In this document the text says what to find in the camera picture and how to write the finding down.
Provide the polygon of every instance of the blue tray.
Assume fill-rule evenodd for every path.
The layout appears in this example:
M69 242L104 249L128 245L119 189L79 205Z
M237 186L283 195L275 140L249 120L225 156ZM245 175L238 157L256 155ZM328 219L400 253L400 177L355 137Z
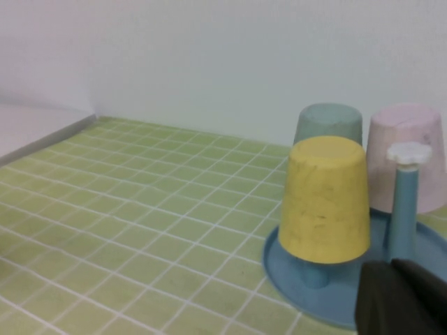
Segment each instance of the blue tray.
M273 286L294 307L326 323L355 329L354 310L362 263L384 259L383 236L389 214L371 212L371 247L362 257L328 265L330 283L311 289L300 279L302 261L287 253L278 242L278 227L266 239L263 266ZM417 224L416 262L447 281L447 241L422 223Z

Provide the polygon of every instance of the green tile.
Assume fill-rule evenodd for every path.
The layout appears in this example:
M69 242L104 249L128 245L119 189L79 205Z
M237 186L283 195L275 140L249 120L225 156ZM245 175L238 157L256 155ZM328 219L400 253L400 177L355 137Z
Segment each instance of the green tile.
M127 147L126 143L109 141L109 142L105 143L104 145L102 145L101 149L116 152L116 151L120 151L120 150L124 149L125 147Z
M181 131L177 134L172 135L169 139L172 141L187 142L196 135L197 133L193 131Z
M248 154L245 152L232 151L227 156L225 156L224 160L227 162L247 164L254 158L254 156L255 155L253 154Z
M15 311L0 322L0 329L5 329L7 334L11 335L33 334L36 329L41 327L42 324L39 321L34 320L31 316L21 311Z
M200 244L231 253L245 238L245 234L215 227L200 240Z
M202 200L212 191L214 191L213 187L191 183L182 188L178 194L184 197Z
M40 243L47 244L48 246L59 246L67 242L76 234L77 232L75 230L66 228L62 225L52 225L37 234L34 239Z
M203 150L200 155L202 157L211 158L211 159L221 159L223 158L228 152L230 152L227 149L220 149L215 147L209 147Z
M276 156L276 157L287 157L290 152L290 147L285 147L283 145L274 145L269 144L265 147L265 149L261 152L262 155L267 156Z
M174 141L162 141L158 143L155 147L162 150L173 151L180 147L182 143L174 142Z
M135 144L140 145L142 147L153 147L155 144L160 143L160 140L152 137L143 137L140 138Z
M20 203L27 201L28 198L36 198L36 196L28 191L13 189L1 195L0 200L4 204L20 207Z
M133 198L137 193L141 192L143 189L144 186L122 181L110 191L108 191L108 194L121 199L130 199Z
M40 319L51 322L78 298L56 286L50 285L23 305L23 308Z
M141 156L149 159L159 160L169 154L169 151L151 148L144 151Z
M297 311L262 297L253 297L237 321L268 335L285 334L291 327Z
M259 237L267 237L278 225L278 220L265 219L262 225L255 230L254 234Z
M110 152L103 149L89 150L86 154L82 155L82 157L86 159L91 159L92 162L102 161L104 158L107 158L108 156L110 156Z
M52 182L50 182L50 181L48 181L46 179L33 178L30 181L24 183L22 185L22 187L24 189L26 189L26 190L30 190L30 191L37 192L37 193L42 193L42 191L45 188L48 188L51 185L52 185ZM4 191L7 191L7 189L2 189L2 187L3 188L7 188L6 185L0 186L0 193L3 193Z
M247 194L250 193L257 185L258 182L254 180L232 177L228 181L226 181L221 186L221 188L229 191L235 191Z
M248 213L253 213L261 216L268 215L276 206L278 202L255 198L255 197L247 197L236 206L236 209L240 211L246 211Z
M148 173L148 172L139 172L139 173L135 174L134 176L130 177L129 181L132 181L133 183L137 183L137 184L141 184L141 185L145 186L145 185L150 185L159 179L160 179L160 177L155 174Z
M70 216L67 216L62 220L64 225L69 225L70 227L76 229L85 229L95 222L98 222L103 218L103 215L94 213L92 211L86 211L84 209L79 209L75 211Z
M194 246L182 257L179 264L211 275L224 263L227 257L225 253L220 253L204 246Z
M340 329L336 327L331 327L322 322L318 322L308 316L302 315L298 324L293 329L291 335L301 335L301 334L311 334L311 335L354 335L355 332Z
M142 291L144 286L132 283L118 276L111 276L89 297L96 302L116 311L122 310Z
M258 187L251 193L257 197L267 198L271 200L281 201L284 194L284 187L266 183L260 183Z
M189 155L178 154L176 152L173 152L171 154L168 154L168 155L164 156L163 157L163 161L167 162L167 163L172 163L172 164L183 164L184 162L186 162L190 158L191 158L191 156L189 156Z
M40 194L46 195L50 198L61 199L76 191L77 188L65 184L49 184L49 187L40 191Z
M25 201L19 203L17 207L25 211L30 211L31 213L38 213L53 202L53 199L44 198L39 195L32 195Z
M248 297L249 293L247 291L211 280L193 298L193 302L231 318L242 307Z
M216 190L208 196L205 201L212 204L218 204L225 207L233 208L244 197L241 193L235 193L226 190Z
M188 213L188 216L197 220L216 223L227 213L228 208L218 207L214 204L202 203Z
M228 329L226 330L225 335L258 335L258 332L250 330L245 326L242 326L238 323L232 323Z
M264 148L265 148L264 143L260 143L257 141L244 140L236 147L236 150L257 154L257 153L261 152L262 150L264 150Z
M186 182L171 177L164 177L156 181L153 186L159 190L173 193L178 191L181 187L185 186Z
M91 255L95 250L104 245L104 243L98 237L87 233L80 233L65 243L61 249L75 257L84 258Z
M124 202L117 198L108 197L107 195L100 195L95 200L86 204L86 208L99 213L112 213L116 208L121 206Z
M107 178L107 177L98 177L98 179L93 180L92 183L85 186L87 190L95 191L95 192L107 192L113 187L115 187L119 181Z
M125 162L123 164L123 166L125 166L126 168L129 169L135 169L135 170L144 170L146 169L149 165L153 164L154 161L152 159L148 159L148 158L143 158L143 157L133 157L127 160L127 162Z
M137 194L134 197L134 200L142 204L148 204L149 206L158 206L168 196L169 193L157 190L155 187L148 186L143 192Z
M155 162L146 169L146 171L155 174L169 174L175 170L177 166L175 164Z
M117 318L107 328L105 328L101 335L152 335L153 332L141 327L124 318Z
M189 166L190 168L205 170L208 169L214 163L216 163L216 161L213 159L205 157L193 157L191 160L187 161L185 165Z
M217 174L213 172L204 172L200 176L194 179L194 182L197 184L203 184L208 186L219 186L222 185L226 180L228 180L228 176L224 174Z
M77 206L84 206L88 202L93 201L98 197L97 193L87 190L77 190L64 198L64 202L69 202Z
M95 163L87 167L85 170L94 174L105 174L112 171L114 168L114 165L111 164Z
M0 232L0 255L9 253L25 241L26 239L23 239L16 234L11 234L9 232Z
M156 237L158 233L153 230L144 229L138 226L132 226L128 230L124 231L117 237L115 237L115 242L129 246L134 249L141 249L148 245Z
M44 247L42 244L37 244L33 241L26 241L23 244L20 244L17 248L14 248L14 250L4 257L15 264L25 266L37 257L44 254L46 251L49 251L49 249Z
M274 288L269 281L263 281L257 293L275 299L278 302L285 302L284 298L279 294L278 290Z
M112 165L122 165L122 164L125 164L128 160L129 160L128 155L123 155L121 153L115 153L115 154L105 157L101 161L103 163L112 164Z
M58 320L55 326L72 335L95 334L113 317L113 313L82 301Z
M188 299L192 296L207 279L206 276L189 271L182 267L170 268L153 287L164 292Z
M187 306L166 329L168 335L220 334L227 320L194 306Z
M250 161L250 165L256 166L258 168L265 168L269 170L273 170L281 164L283 161L282 158L276 158L276 157L268 157L268 156L257 156L252 161Z
M137 255L124 265L119 273L143 284L150 284L169 266L169 263L156 258Z
M91 226L88 231L105 239L113 239L113 237L117 236L128 226L128 223L111 216L106 216Z
M209 224L190 218L182 218L168 230L168 233L190 241L198 241L211 227Z
M198 204L197 200L188 199L181 195L172 195L159 205L160 209L184 215Z
M125 221L134 222L150 211L151 209L143 204L137 202L125 202L113 212L113 216Z
M219 270L216 277L228 283L254 290L264 279L264 272L261 264L241 258L231 258Z
M116 167L115 169L106 172L105 175L110 178L115 178L119 180L130 180L131 177L137 174L138 171L133 169L128 169L127 167Z
M12 276L19 272L19 268L11 263L8 263L4 260L0 260L0 282L4 282L6 280L10 280Z
M102 282L107 275L108 273L104 270L87 263L80 263L57 282L83 295Z
M286 173L281 171L275 171L269 177L267 177L265 181L267 183L284 186L284 184L286 183Z
M199 152L201 152L204 148L206 148L205 145L185 143L179 149L177 149L177 152L181 152L186 155L194 156L194 155L198 154Z
M264 180L269 173L271 173L271 170L263 169L261 167L245 166L236 174L236 176L260 181Z
M67 271L73 267L78 261L61 251L50 251L37 261L28 265L28 268L37 274L48 279L54 279L62 272Z
M116 244L107 243L104 247L91 255L88 258L88 261L109 270L116 270L133 255L135 255L135 253L132 250Z
M183 255L190 246L192 246L192 243L162 235L148 246L145 249L145 252L174 262Z
M224 174L235 174L242 167L243 167L242 164L221 161L217 162L212 167L210 167L210 171Z
M87 184L90 184L95 179L96 179L96 176L94 174L78 172L74 176L68 178L67 180L64 180L64 182L66 182L70 185L82 187Z
M264 242L264 239L259 239L258 237L250 237L240 247L236 255L260 262L261 255L263 253Z
M196 178L202 171L193 169L192 167L181 166L174 171L172 171L169 175L174 178L178 178L181 180L191 181Z
M236 148L239 143L241 143L241 139L235 137L221 137L213 142L214 147L224 148L224 149L233 149Z
M20 304L44 285L45 281L39 279L39 277L27 271L20 271L0 286L0 295L14 304Z
M38 232L41 232L45 228L48 228L50 225L51 222L43 218L30 216L21 223L18 223L17 225L13 226L11 229L21 235L31 237L37 234Z
M62 218L70 216L77 210L77 207L57 201L40 211L39 215L50 220L62 221Z
M250 233L259 226L262 220L263 218L260 216L244 213L243 211L232 211L219 222L219 225L239 230L240 232Z
M52 180L63 181L67 178L70 178L76 174L76 171L68 169L66 167L58 167L48 173L44 174L45 176L51 178Z
M178 312L182 305L182 301L178 299L148 290L125 310L124 315L147 326L160 329Z
M138 224L155 230L166 230L178 219L179 216L154 209L141 218Z
M196 143L196 144L211 144L215 140L219 138L218 135L215 134L209 134L209 133L199 133L197 136L194 136L189 141L190 143Z

